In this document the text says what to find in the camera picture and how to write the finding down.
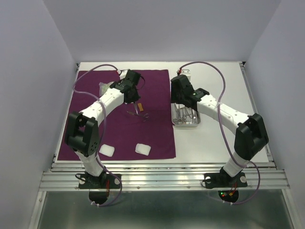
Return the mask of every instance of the metal frame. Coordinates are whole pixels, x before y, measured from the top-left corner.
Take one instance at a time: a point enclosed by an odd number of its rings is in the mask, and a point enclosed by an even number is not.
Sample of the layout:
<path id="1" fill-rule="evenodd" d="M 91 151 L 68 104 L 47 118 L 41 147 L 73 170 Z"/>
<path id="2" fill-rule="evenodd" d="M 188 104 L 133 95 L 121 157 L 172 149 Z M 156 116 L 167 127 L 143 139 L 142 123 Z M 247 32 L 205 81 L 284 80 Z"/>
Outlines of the metal frame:
<path id="1" fill-rule="evenodd" d="M 245 74 L 244 65 L 240 63 L 240 68 L 244 77 L 244 82 L 248 90 L 252 107 L 257 112 L 257 107 Z M 75 178 L 75 173 L 83 172 L 84 167 L 81 162 L 58 162 L 59 146 L 54 156 L 54 162 L 48 172 L 43 173 L 41 184 L 35 203 L 30 229 L 36 229 L 42 213 L 46 192 L 49 191 L 88 191 L 78 189 L 79 181 Z M 294 228 L 302 228 L 301 220 L 297 208 L 291 196 L 291 191 L 286 174 L 283 170 L 277 170 L 269 146 L 266 146 L 269 162 L 257 163 L 261 173 L 260 189 L 281 189 L 287 205 L 288 213 L 293 222 Z M 115 163 L 108 161 L 105 166 L 113 173 L 122 174 L 123 191 L 207 191 L 201 186 L 203 174 L 217 172 L 224 164 L 221 163 Z M 257 171 L 250 167 L 244 169 L 246 173 L 248 187 L 240 189 L 256 189 Z"/>

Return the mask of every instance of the purple cloth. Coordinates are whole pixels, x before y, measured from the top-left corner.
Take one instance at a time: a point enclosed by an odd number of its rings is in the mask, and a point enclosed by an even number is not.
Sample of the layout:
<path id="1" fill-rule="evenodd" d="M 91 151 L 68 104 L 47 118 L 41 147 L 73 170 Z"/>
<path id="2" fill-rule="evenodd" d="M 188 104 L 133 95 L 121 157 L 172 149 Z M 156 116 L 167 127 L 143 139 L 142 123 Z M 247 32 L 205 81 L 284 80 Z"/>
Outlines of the purple cloth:
<path id="1" fill-rule="evenodd" d="M 107 116 L 107 128 L 102 144 L 115 147 L 112 157 L 100 154 L 101 160 L 144 160 L 169 159 L 176 157 L 173 124 L 171 121 L 170 80 L 167 70 L 136 70 L 145 78 L 145 86 L 139 90 L 144 111 L 149 118 L 131 115 L 133 104 L 122 104 Z M 109 83 L 119 80 L 116 71 L 93 71 L 81 79 L 76 85 L 79 91 L 99 95 L 99 83 Z M 138 88 L 143 85 L 141 79 Z M 94 99 L 83 94 L 74 93 L 69 107 L 72 111 L 81 111 L 90 106 Z M 137 143 L 151 146 L 148 156 L 135 152 Z M 58 155 L 58 160 L 79 160 L 73 150 L 64 141 Z"/>

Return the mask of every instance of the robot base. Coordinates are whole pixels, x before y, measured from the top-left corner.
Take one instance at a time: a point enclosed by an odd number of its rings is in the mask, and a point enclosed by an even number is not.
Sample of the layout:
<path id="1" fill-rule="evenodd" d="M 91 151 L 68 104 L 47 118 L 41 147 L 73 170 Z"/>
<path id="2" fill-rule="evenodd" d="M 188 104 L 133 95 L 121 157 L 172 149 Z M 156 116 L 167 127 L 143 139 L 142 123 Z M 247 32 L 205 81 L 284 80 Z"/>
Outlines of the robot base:
<path id="1" fill-rule="evenodd" d="M 238 173 L 235 177 L 224 176 L 220 173 L 205 173 L 202 186 L 207 189 L 215 187 L 232 187 L 236 183 L 237 187 L 247 187 L 247 180 L 244 173 Z"/>
<path id="2" fill-rule="evenodd" d="M 121 174 L 115 174 L 118 178 L 121 179 Z M 99 177 L 94 177 L 88 173 L 80 174 L 80 179 L 86 180 L 86 182 L 79 182 L 78 188 L 79 189 L 106 189 L 107 184 L 109 181 L 109 189 L 120 189 L 120 184 L 118 181 L 115 181 L 115 178 L 110 175 L 106 174 L 105 171 L 101 173 Z"/>

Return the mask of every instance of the purple cable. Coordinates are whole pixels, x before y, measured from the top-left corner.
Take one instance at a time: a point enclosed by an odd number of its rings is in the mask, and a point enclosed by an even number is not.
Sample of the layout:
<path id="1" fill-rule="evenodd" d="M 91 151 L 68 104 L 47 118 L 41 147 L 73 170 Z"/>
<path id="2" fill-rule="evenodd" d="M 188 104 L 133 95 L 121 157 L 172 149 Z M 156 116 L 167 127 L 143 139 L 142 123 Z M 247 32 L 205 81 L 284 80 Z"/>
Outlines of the purple cable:
<path id="1" fill-rule="evenodd" d="M 186 67 L 186 66 L 188 66 L 188 65 L 194 64 L 194 63 L 203 63 L 203 64 L 207 64 L 207 65 L 211 66 L 212 68 L 214 68 L 214 69 L 220 74 L 220 76 L 221 76 L 221 78 L 222 78 L 222 80 L 223 80 L 224 86 L 223 86 L 223 90 L 221 91 L 221 94 L 220 94 L 220 96 L 219 96 L 219 98 L 218 98 L 218 104 L 219 104 L 219 105 L 217 106 L 217 115 L 218 115 L 218 121 L 219 121 L 220 131 L 221 131 L 221 134 L 222 134 L 222 136 L 223 136 L 225 146 L 226 146 L 226 148 L 227 148 L 227 150 L 228 150 L 228 152 L 229 152 L 229 154 L 230 154 L 230 157 L 231 157 L 232 160 L 234 161 L 234 163 L 237 164 L 237 165 L 238 165 L 239 167 L 241 167 L 241 168 L 245 168 L 246 166 L 243 166 L 243 165 L 239 164 L 239 163 L 235 160 L 235 158 L 234 158 L 234 156 L 233 156 L 233 154 L 232 154 L 232 152 L 231 152 L 231 149 L 230 149 L 230 147 L 229 147 L 228 140 L 227 140 L 227 138 L 226 138 L 226 136 L 225 136 L 225 133 L 224 133 L 223 122 L 222 122 L 221 114 L 220 114 L 220 105 L 221 105 L 220 101 L 221 101 L 221 98 L 223 97 L 224 92 L 225 92 L 225 79 L 224 79 L 224 75 L 222 74 L 222 72 L 221 72 L 217 67 L 215 67 L 215 66 L 212 65 L 211 63 L 208 63 L 208 62 L 205 62 L 205 61 L 194 61 L 194 62 L 190 62 L 190 63 L 184 64 L 184 65 L 182 65 L 182 66 L 179 68 L 179 73 L 178 73 L 178 74 L 180 74 L 182 68 L 184 68 L 184 67 Z M 257 191 L 258 191 L 258 189 L 259 189 L 259 186 L 260 186 L 260 184 L 261 184 L 261 175 L 260 175 L 260 172 L 259 172 L 259 169 L 258 169 L 257 165 L 256 165 L 254 162 L 252 162 L 252 161 L 249 161 L 249 163 L 253 164 L 254 167 L 255 167 L 256 170 L 257 170 L 257 174 L 258 174 L 257 188 L 256 188 L 254 194 L 253 194 L 251 197 L 249 197 L 248 199 L 246 199 L 246 200 L 244 200 L 244 201 L 241 201 L 241 202 L 238 202 L 238 203 L 233 203 L 233 204 L 235 204 L 235 205 L 236 205 L 236 204 L 243 204 L 243 203 L 245 203 L 245 202 L 251 200 L 251 199 L 256 195 L 256 193 L 257 193 Z"/>
<path id="2" fill-rule="evenodd" d="M 101 64 L 101 65 L 98 65 L 92 69 L 90 69 L 89 71 L 85 72 L 83 75 L 81 75 L 76 81 L 75 83 L 73 84 L 73 91 L 75 93 L 78 93 L 78 94 L 86 94 L 86 95 L 90 95 L 91 97 L 93 97 L 94 99 L 96 99 L 100 104 L 101 104 L 101 107 L 103 109 L 103 116 L 104 116 L 104 130 L 103 130 L 103 133 L 101 135 L 101 138 L 100 138 L 100 145 L 102 144 L 102 140 L 103 140 L 103 137 L 105 135 L 105 130 L 106 130 L 106 117 L 107 117 L 107 114 L 106 114 L 106 109 L 105 109 L 105 104 L 99 99 L 99 97 L 95 96 L 94 94 L 90 93 L 90 92 L 80 92 L 80 91 L 77 91 L 75 89 L 75 85 L 76 83 L 82 78 L 84 77 L 85 75 L 87 75 L 88 73 L 92 72 L 93 70 L 99 68 L 99 67 L 104 67 L 104 66 L 110 66 L 110 67 L 113 67 L 116 71 L 118 71 L 118 68 L 115 67 L 114 65 L 112 64 Z M 113 174 L 112 172 L 110 172 L 102 163 L 101 163 L 101 160 L 100 160 L 100 156 L 98 155 L 98 151 L 95 152 L 95 158 L 96 158 L 96 161 L 97 163 L 102 167 L 103 170 L 105 170 L 107 173 L 109 173 L 111 176 L 113 176 L 115 179 L 118 179 L 119 180 L 119 183 L 120 183 L 120 191 L 118 193 L 118 195 L 112 200 L 110 201 L 109 203 L 105 203 L 105 204 L 101 204 L 101 205 L 97 205 L 95 203 L 93 203 L 94 205 L 98 206 L 98 207 L 107 207 L 109 206 L 110 204 L 112 204 L 113 202 L 115 202 L 119 196 L 121 195 L 122 193 L 122 180 L 115 174 Z"/>

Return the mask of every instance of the purple hose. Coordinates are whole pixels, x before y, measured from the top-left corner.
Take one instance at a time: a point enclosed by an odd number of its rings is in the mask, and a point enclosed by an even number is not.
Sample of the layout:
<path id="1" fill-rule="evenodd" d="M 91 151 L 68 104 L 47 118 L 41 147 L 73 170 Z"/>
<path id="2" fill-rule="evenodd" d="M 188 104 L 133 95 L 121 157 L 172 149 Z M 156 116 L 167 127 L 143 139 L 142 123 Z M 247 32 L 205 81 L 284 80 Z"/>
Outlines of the purple hose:
<path id="1" fill-rule="evenodd" d="M 230 154 L 230 157 L 232 158 L 232 160 L 234 161 L 234 163 L 237 164 L 237 165 L 238 165 L 239 167 L 241 167 L 241 168 L 245 168 L 246 166 L 243 166 L 243 165 L 239 164 L 239 163 L 235 160 L 235 158 L 234 158 L 234 156 L 233 156 L 233 154 L 232 154 L 232 152 L 231 152 L 231 149 L 230 149 L 230 147 L 229 147 L 228 140 L 227 140 L 227 138 L 226 138 L 226 136 L 225 136 L 225 133 L 224 133 L 223 122 L 222 122 L 221 115 L 220 115 L 220 105 L 221 105 L 220 101 L 221 101 L 221 98 L 223 97 L 224 92 L 225 92 L 225 79 L 224 79 L 224 75 L 222 74 L 222 72 L 221 72 L 217 67 L 215 67 L 215 66 L 212 65 L 211 63 L 208 63 L 208 62 L 205 62 L 205 61 L 194 61 L 194 62 L 190 62 L 190 63 L 184 64 L 184 65 L 182 65 L 182 66 L 179 68 L 179 74 L 180 74 L 182 68 L 184 68 L 184 67 L 186 67 L 186 66 L 188 66 L 188 65 L 194 64 L 194 63 L 203 63 L 203 64 L 207 64 L 207 65 L 211 66 L 212 68 L 214 68 L 214 69 L 220 74 L 220 76 L 221 76 L 221 78 L 222 78 L 222 80 L 223 80 L 224 86 L 223 86 L 223 90 L 221 91 L 221 94 L 220 94 L 220 96 L 219 96 L 219 98 L 218 98 L 218 104 L 219 104 L 219 105 L 217 106 L 217 115 L 218 115 L 218 121 L 219 121 L 220 131 L 221 131 L 221 134 L 222 134 L 222 136 L 223 136 L 223 138 L 224 138 L 225 146 L 227 147 L 227 150 L 228 150 L 228 152 L 229 152 L 229 154 Z M 251 200 L 251 199 L 256 195 L 256 193 L 257 193 L 257 191 L 258 191 L 258 189 L 259 189 L 259 186 L 260 186 L 260 184 L 261 184 L 261 175 L 260 175 L 260 172 L 259 172 L 259 169 L 258 169 L 257 165 L 256 165 L 254 162 L 252 162 L 252 161 L 249 161 L 249 163 L 253 164 L 254 167 L 255 167 L 256 170 L 257 170 L 257 174 L 258 174 L 257 188 L 256 188 L 254 194 L 253 194 L 251 197 L 249 197 L 248 199 L 246 199 L 246 200 L 244 200 L 244 201 L 237 202 L 237 203 L 233 203 L 233 204 L 243 204 L 243 203 L 245 203 L 245 202 Z"/>
<path id="2" fill-rule="evenodd" d="M 101 104 L 101 106 L 102 106 L 102 109 L 103 109 L 102 112 L 103 112 L 103 116 L 104 116 L 104 130 L 103 130 L 103 133 L 102 133 L 101 138 L 100 138 L 100 145 L 102 144 L 102 140 L 103 140 L 103 137 L 104 137 L 104 135 L 105 135 L 105 130 L 106 130 L 106 117 L 107 117 L 107 114 L 106 114 L 105 105 L 104 105 L 104 103 L 103 103 L 97 96 L 95 96 L 94 94 L 92 94 L 92 93 L 90 93 L 90 92 L 80 92 L 80 91 L 77 91 L 77 90 L 75 89 L 75 85 L 76 85 L 76 83 L 77 83 L 82 77 L 84 77 L 86 74 L 92 72 L 93 70 L 95 70 L 95 69 L 97 69 L 97 68 L 99 68 L 99 67 L 104 67 L 104 66 L 110 66 L 110 67 L 113 67 L 115 70 L 118 70 L 118 68 L 115 67 L 115 66 L 112 65 L 112 64 L 101 64 L 101 65 L 98 65 L 98 66 L 92 68 L 91 70 L 85 72 L 85 73 L 84 73 L 83 75 L 81 75 L 81 76 L 75 81 L 75 83 L 73 84 L 73 91 L 74 91 L 75 93 L 89 95 L 89 96 L 93 97 L 94 99 L 96 99 L 96 100 Z M 122 193 L 122 188 L 123 188 L 123 186 L 122 186 L 122 181 L 121 181 L 121 179 L 120 179 L 117 175 L 115 175 L 115 174 L 113 174 L 112 172 L 110 172 L 110 171 L 101 163 L 100 156 L 99 156 L 98 154 L 99 154 L 98 151 L 96 151 L 96 152 L 95 152 L 95 158 L 96 158 L 97 163 L 102 167 L 103 170 L 105 170 L 107 173 L 109 173 L 110 175 L 112 175 L 115 179 L 118 179 L 119 182 L 120 182 L 120 191 L 119 191 L 118 195 L 117 195 L 112 201 L 110 201 L 109 203 L 101 204 L 101 205 L 97 205 L 97 204 L 93 203 L 94 205 L 96 205 L 96 206 L 98 206 L 98 207 L 107 207 L 107 206 L 111 205 L 113 202 L 115 202 L 115 201 L 119 198 L 119 196 L 120 196 L 121 193 Z"/>

